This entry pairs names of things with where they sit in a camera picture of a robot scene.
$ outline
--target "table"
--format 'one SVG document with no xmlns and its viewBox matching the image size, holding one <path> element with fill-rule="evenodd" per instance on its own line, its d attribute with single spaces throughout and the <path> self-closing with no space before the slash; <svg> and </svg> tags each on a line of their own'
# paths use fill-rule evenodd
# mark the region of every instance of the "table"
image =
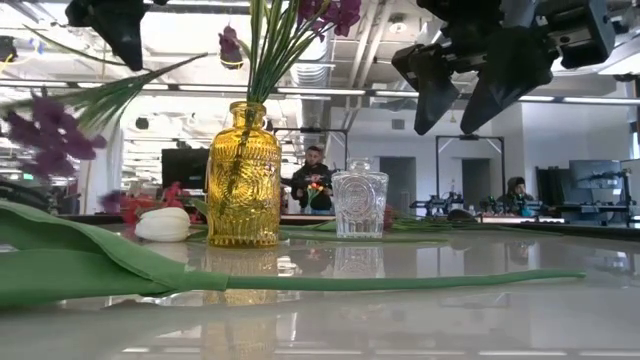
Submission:
<svg viewBox="0 0 640 360">
<path fill-rule="evenodd" d="M 14 359 L 610 359 L 640 355 L 640 245 L 506 231 L 446 244 L 292 241 L 271 251 L 141 243 L 188 266 L 303 277 L 435 277 L 585 269 L 582 281 L 430 292 L 189 292 L 0 313 Z"/>
</svg>

